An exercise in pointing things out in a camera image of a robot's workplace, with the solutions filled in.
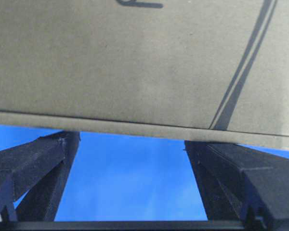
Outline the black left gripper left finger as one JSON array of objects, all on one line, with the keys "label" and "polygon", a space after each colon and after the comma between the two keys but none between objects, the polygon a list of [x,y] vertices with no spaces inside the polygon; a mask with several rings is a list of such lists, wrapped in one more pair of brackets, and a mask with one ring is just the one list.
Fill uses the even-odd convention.
[{"label": "black left gripper left finger", "polygon": [[61,131],[0,151],[0,221],[54,221],[79,142]]}]

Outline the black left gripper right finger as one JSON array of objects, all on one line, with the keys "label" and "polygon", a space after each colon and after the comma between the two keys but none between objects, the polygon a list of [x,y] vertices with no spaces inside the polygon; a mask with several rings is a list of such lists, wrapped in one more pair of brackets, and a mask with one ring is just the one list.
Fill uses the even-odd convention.
[{"label": "black left gripper right finger", "polygon": [[184,145],[209,220],[289,229],[289,159],[231,143]]}]

